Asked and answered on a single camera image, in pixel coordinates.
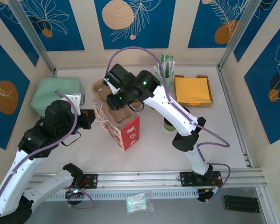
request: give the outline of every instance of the red and white box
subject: red and white box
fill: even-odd
[[[101,126],[118,142],[122,150],[126,151],[139,140],[140,118],[138,113],[127,107],[122,111],[111,111],[105,102],[97,98],[92,101],[96,118],[101,121]]]

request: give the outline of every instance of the cable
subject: cable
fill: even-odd
[[[78,120],[78,115],[77,115],[77,110],[76,110],[76,108],[75,108],[75,105],[74,105],[74,104],[72,103],[72,101],[71,101],[66,95],[64,95],[63,93],[56,92],[56,94],[57,94],[59,97],[61,97],[61,98],[65,98],[65,99],[70,103],[71,107],[73,108],[73,111],[74,111],[74,123],[73,123],[73,126],[71,127],[70,131],[69,131],[65,136],[63,136],[60,140],[58,140],[58,141],[56,141],[56,142],[54,142],[54,143],[52,143],[52,144],[50,144],[50,145],[48,145],[48,146],[45,146],[45,147],[43,147],[43,148],[37,149],[37,150],[35,150],[34,152],[32,152],[32,153],[30,153],[29,155],[27,155],[24,159],[22,159],[22,160],[14,167],[14,169],[12,170],[12,173],[7,177],[7,179],[5,180],[4,184],[2,185],[2,187],[1,187],[1,189],[0,189],[0,197],[1,197],[1,195],[2,195],[2,193],[3,193],[3,191],[4,191],[4,189],[6,188],[7,184],[9,183],[10,179],[11,179],[11,178],[13,177],[13,175],[17,172],[18,168],[19,168],[27,159],[29,159],[31,156],[34,156],[35,154],[38,154],[38,153],[40,153],[40,152],[43,152],[43,151],[45,151],[45,150],[47,150],[47,149],[50,149],[50,148],[52,148],[52,147],[58,145],[59,143],[61,143],[62,141],[64,141],[67,137],[69,137],[69,136],[73,133],[73,131],[74,131],[76,125],[77,125],[77,120]]]
[[[70,146],[71,144],[75,143],[76,141],[78,141],[80,139],[80,137],[82,136],[80,132],[76,132],[79,134],[79,137],[76,140],[73,140],[70,144],[65,144],[63,141],[61,142],[61,144],[63,144],[64,146]]]
[[[143,111],[143,109],[144,109],[144,107],[145,107],[145,104],[144,104],[143,102],[141,102],[141,104],[142,104],[142,109],[139,110],[139,111],[137,111],[137,110],[135,110],[134,108],[132,108],[131,105],[129,105],[129,104],[128,104],[128,107],[129,107],[132,111],[134,111],[134,112],[140,112],[140,111]]]
[[[65,190],[77,190],[77,189],[76,189],[76,188],[65,188]],[[71,198],[71,196],[73,196],[75,193],[72,194],[71,196],[69,196],[69,198],[67,199],[66,203],[68,204],[69,207],[74,208],[74,209],[79,209],[79,210],[90,210],[90,209],[93,207],[93,199],[92,199],[92,197],[91,197],[89,194],[87,194],[85,191],[81,190],[81,189],[79,189],[78,192],[76,192],[76,193],[79,193],[79,192],[81,192],[82,194],[84,194],[86,197],[88,197],[88,198],[91,200],[91,206],[89,206],[88,208],[78,208],[78,207],[76,207],[76,206],[71,205],[71,204],[70,204],[70,198]]]
[[[124,51],[124,50],[127,50],[127,49],[139,49],[139,50],[143,50],[143,51],[149,53],[149,54],[157,61],[158,65],[160,66],[160,68],[161,68],[161,76],[162,76],[162,78],[163,78],[163,82],[166,83],[166,79],[165,79],[165,75],[164,75],[165,72],[164,72],[163,66],[161,65],[161,62],[160,62],[159,58],[158,58],[154,53],[152,53],[151,51],[149,51],[149,50],[147,50],[147,49],[145,49],[145,48],[142,48],[142,47],[137,47],[137,46],[125,47],[125,48],[122,48],[122,49],[116,51],[116,52],[112,55],[112,57],[110,58],[110,61],[109,61],[108,65],[107,65],[106,74],[109,72],[109,68],[110,68],[111,62],[112,62],[112,60],[114,59],[114,57],[115,57],[118,53],[120,53],[121,51]],[[217,139],[221,140],[221,141],[224,143],[224,144],[216,143],[216,142],[203,142],[203,143],[200,143],[200,144],[197,145],[198,152],[200,152],[199,147],[200,147],[200,146],[203,146],[203,145],[222,146],[222,147],[226,147],[226,148],[229,148],[229,147],[230,147],[230,144],[229,144],[225,139],[221,138],[219,135],[215,134],[214,132],[210,131],[209,129],[207,129],[207,128],[205,128],[205,127],[199,125],[199,124],[196,124],[195,122],[193,122],[193,120],[184,112],[184,109],[183,109],[183,110],[180,109],[180,108],[174,103],[174,101],[172,101],[172,99],[171,99],[171,97],[170,97],[170,95],[169,95],[168,89],[167,89],[167,85],[164,85],[164,89],[165,89],[165,93],[166,93],[166,97],[167,97],[168,102],[169,102],[178,112],[180,112],[184,117],[186,117],[186,118],[188,119],[189,122],[194,123],[195,126],[201,128],[202,130],[205,130],[206,132],[208,132],[208,133],[210,133],[211,135],[215,136]],[[204,157],[203,157],[203,155],[201,154],[201,152],[200,152],[199,154],[200,154],[202,160],[204,160],[204,162],[206,162],[205,159],[204,159]],[[209,164],[209,165],[221,165],[221,166],[226,166],[226,167],[228,168],[229,172],[228,172],[228,175],[227,175],[225,181],[223,182],[223,184],[222,184],[222,186],[221,186],[221,188],[222,188],[222,187],[225,185],[225,183],[227,182],[227,180],[228,180],[228,178],[229,178],[229,176],[230,176],[230,172],[231,172],[230,167],[229,167],[228,165],[222,164],[222,163],[208,163],[208,164]]]

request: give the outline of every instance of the small plastic packet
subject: small plastic packet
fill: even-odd
[[[126,207],[128,214],[139,211],[154,211],[150,192],[143,192],[126,197]]]

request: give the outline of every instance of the purple cable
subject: purple cable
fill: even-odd
[[[65,190],[76,190],[76,188],[65,188]],[[72,205],[70,204],[70,198],[71,198],[71,196],[74,195],[74,194],[72,194],[71,196],[69,196],[69,198],[67,199],[66,203],[67,203],[70,207],[72,207],[72,208],[74,208],[74,209],[79,209],[79,210],[90,210],[90,209],[93,207],[93,199],[92,199],[92,197],[91,197],[89,194],[87,194],[85,191],[81,190],[81,189],[79,189],[78,192],[81,192],[82,194],[84,194],[85,196],[87,196],[87,197],[91,200],[91,206],[89,206],[88,208],[78,208],[78,207],[76,207],[76,206],[72,206]]]
[[[114,59],[114,57],[115,57],[118,53],[120,53],[121,51],[128,50],[128,49],[139,49],[139,50],[143,50],[143,51],[149,53],[152,57],[154,57],[154,59],[157,61],[157,63],[159,64],[159,66],[160,66],[160,68],[161,68],[161,76],[162,76],[162,78],[163,78],[163,82],[166,83],[166,79],[165,79],[165,75],[164,75],[165,72],[164,72],[163,66],[161,65],[161,62],[160,62],[160,60],[158,59],[158,57],[157,57],[154,53],[152,53],[151,51],[149,51],[149,50],[147,50],[147,49],[145,49],[145,48],[142,48],[142,47],[137,47],[137,46],[126,47],[126,48],[122,48],[122,49],[116,51],[116,52],[114,53],[114,55],[112,55],[112,57],[110,58],[110,61],[109,61],[108,65],[107,65],[106,74],[109,72],[109,68],[110,68],[111,62],[112,62],[112,60]],[[166,97],[167,97],[168,102],[169,102],[178,112],[180,112],[184,117],[186,117],[186,118],[188,119],[188,121],[192,122],[193,120],[186,114],[186,111],[185,111],[184,109],[180,109],[175,103],[173,103],[173,102],[171,101],[171,98],[170,98],[170,95],[169,95],[169,92],[168,92],[168,89],[167,89],[167,85],[164,85],[164,89],[165,89],[165,93],[166,93]],[[199,125],[199,124],[194,123],[194,125],[197,126],[197,127],[199,127],[199,128],[201,128],[202,130],[204,130],[204,131],[210,133],[211,135],[215,136],[217,139],[221,140],[221,141],[224,143],[224,144],[221,144],[221,143],[216,143],[216,142],[203,142],[203,143],[198,144],[198,145],[197,145],[197,149],[198,149],[198,152],[199,152],[199,154],[200,154],[200,156],[201,156],[201,158],[202,158],[202,160],[203,160],[204,162],[205,162],[205,159],[204,159],[203,155],[202,155],[201,152],[200,152],[200,149],[199,149],[200,146],[203,146],[203,145],[214,145],[214,146],[222,146],[222,147],[226,147],[226,148],[229,148],[229,147],[230,147],[230,144],[229,144],[225,139],[223,139],[223,138],[221,138],[219,135],[217,135],[216,133],[210,131],[209,129],[207,129],[207,128],[205,128],[205,127]],[[221,166],[226,166],[226,167],[228,168],[229,172],[228,172],[228,175],[227,175],[225,181],[223,182],[222,186],[220,187],[220,189],[221,189],[221,188],[225,185],[225,183],[227,182],[227,180],[228,180],[228,178],[229,178],[229,176],[230,176],[230,173],[231,173],[230,167],[229,167],[228,165],[222,164],[222,163],[208,163],[208,164],[210,164],[210,165],[221,165]]]
[[[64,141],[67,137],[70,136],[70,134],[73,133],[76,125],[77,125],[77,120],[78,120],[78,115],[77,115],[77,111],[76,111],[76,108],[75,108],[75,105],[72,103],[72,101],[67,97],[65,96],[63,93],[60,93],[60,92],[57,92],[56,93],[59,97],[61,98],[66,98],[66,100],[70,103],[71,107],[73,108],[73,111],[74,111],[74,123],[73,123],[73,126],[71,127],[70,131],[65,135],[63,136],[60,140],[48,145],[48,146],[45,146],[43,148],[40,148],[40,149],[37,149],[36,151],[30,153],[29,155],[27,155],[24,159],[22,159],[16,166],[15,168],[13,169],[13,173],[11,173],[8,178],[6,179],[6,181],[4,182],[4,184],[2,185],[2,188],[0,189],[0,196],[2,195],[4,189],[6,188],[7,184],[9,183],[10,179],[12,178],[12,176],[16,173],[17,169],[27,160],[29,159],[31,156],[37,154],[37,153],[40,153],[42,151],[45,151],[49,148],[52,148],[56,145],[58,145],[59,143],[61,143],[62,141]]]

